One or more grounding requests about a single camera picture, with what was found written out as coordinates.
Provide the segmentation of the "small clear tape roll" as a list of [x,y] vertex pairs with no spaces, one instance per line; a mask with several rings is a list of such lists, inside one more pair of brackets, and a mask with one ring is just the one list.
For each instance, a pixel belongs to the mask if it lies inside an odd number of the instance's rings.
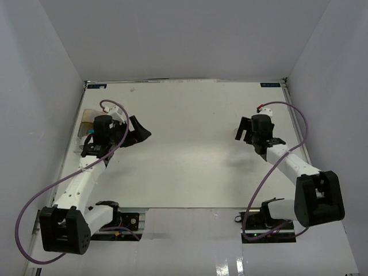
[[235,134],[235,139],[240,140],[241,136],[242,136],[242,131],[239,128],[237,128],[236,134]]

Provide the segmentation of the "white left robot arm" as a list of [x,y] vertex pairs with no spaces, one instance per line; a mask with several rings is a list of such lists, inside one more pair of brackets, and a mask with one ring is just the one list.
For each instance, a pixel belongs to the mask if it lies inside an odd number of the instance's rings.
[[92,207],[87,202],[113,156],[113,149],[141,143],[150,135],[135,116],[130,116],[128,122],[112,115],[94,119],[93,131],[85,137],[80,155],[81,172],[71,178],[52,207],[41,210],[41,240],[45,251],[83,255],[96,232],[104,227],[120,226],[118,202],[99,201]]

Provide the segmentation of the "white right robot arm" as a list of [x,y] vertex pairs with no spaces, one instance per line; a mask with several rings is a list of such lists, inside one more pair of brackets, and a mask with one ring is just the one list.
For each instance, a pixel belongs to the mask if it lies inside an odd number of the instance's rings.
[[303,227],[340,221],[345,217],[339,178],[333,171],[321,171],[292,153],[285,141],[273,136],[274,124],[266,114],[242,117],[235,139],[254,147],[295,186],[293,200],[274,198],[262,202],[260,224],[273,229],[281,220],[298,221]]

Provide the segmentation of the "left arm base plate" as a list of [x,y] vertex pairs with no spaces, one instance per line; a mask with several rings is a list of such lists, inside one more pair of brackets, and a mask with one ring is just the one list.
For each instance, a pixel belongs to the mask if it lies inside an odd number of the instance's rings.
[[108,242],[138,242],[144,230],[145,215],[141,213],[120,213],[119,225],[111,230],[95,233],[92,240]]

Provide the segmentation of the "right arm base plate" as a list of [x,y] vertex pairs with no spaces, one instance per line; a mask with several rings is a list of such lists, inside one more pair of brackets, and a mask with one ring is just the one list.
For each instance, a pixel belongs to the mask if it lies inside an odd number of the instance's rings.
[[[261,234],[264,234],[271,229],[281,225],[284,223],[284,220],[276,220],[274,224],[268,228],[266,226],[265,221],[261,218],[261,215],[259,214],[259,211],[252,210],[250,211],[250,215],[246,222],[246,236],[248,238],[256,238],[259,237]],[[243,244],[273,244],[273,243],[295,243],[296,237],[295,237],[295,230],[294,230],[294,224],[293,222],[288,223],[285,227],[273,231],[271,234],[263,237],[262,239],[256,239],[254,241],[248,241],[245,239],[244,235],[241,233],[241,240]]]

